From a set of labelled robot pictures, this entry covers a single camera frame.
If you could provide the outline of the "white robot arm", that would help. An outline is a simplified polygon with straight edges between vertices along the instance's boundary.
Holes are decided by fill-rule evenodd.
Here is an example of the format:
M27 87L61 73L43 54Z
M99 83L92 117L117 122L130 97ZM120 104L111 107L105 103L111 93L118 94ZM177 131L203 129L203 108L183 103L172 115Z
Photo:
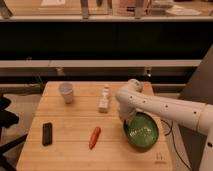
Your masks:
M178 100L141 92L142 84L130 79L115 95L122 120L130 120L137 109L150 112L206 135L199 171L213 171L213 105Z

